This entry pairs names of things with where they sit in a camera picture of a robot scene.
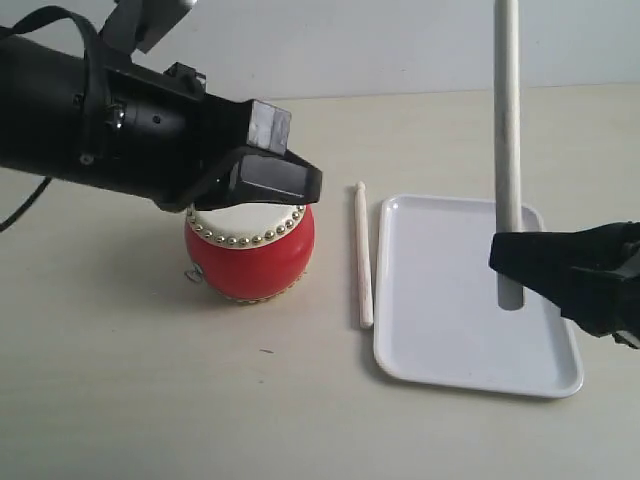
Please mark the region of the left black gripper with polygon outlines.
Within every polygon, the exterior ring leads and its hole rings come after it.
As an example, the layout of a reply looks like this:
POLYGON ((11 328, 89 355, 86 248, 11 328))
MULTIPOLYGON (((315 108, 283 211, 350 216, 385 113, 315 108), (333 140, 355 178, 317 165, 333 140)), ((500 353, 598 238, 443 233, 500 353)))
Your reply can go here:
POLYGON ((102 166, 110 189, 160 209, 211 211, 242 204, 308 205, 320 200, 323 172, 287 150, 292 115, 254 100, 206 92, 204 77, 175 63, 163 73, 129 64, 108 70, 120 126, 102 166))

